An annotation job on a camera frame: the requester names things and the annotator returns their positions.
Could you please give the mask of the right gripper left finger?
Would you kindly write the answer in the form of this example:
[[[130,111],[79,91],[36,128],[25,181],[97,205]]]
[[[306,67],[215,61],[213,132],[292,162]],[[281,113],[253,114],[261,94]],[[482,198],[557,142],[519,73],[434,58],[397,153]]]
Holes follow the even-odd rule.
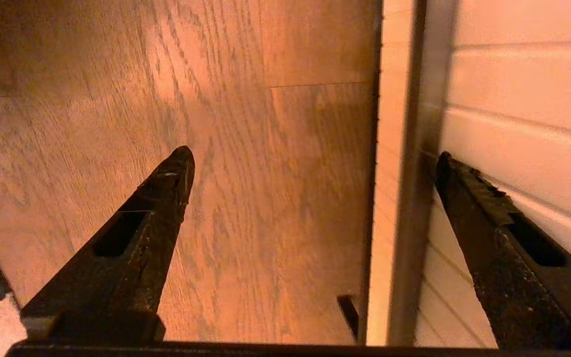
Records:
[[[161,341],[157,314],[195,160],[176,148],[22,309],[30,341]]]

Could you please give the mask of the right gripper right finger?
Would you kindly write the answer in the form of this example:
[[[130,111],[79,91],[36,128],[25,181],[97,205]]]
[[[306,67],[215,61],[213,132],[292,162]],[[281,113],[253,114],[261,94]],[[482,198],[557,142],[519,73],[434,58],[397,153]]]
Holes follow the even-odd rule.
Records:
[[[442,152],[435,174],[498,346],[571,350],[571,254],[478,169]]]

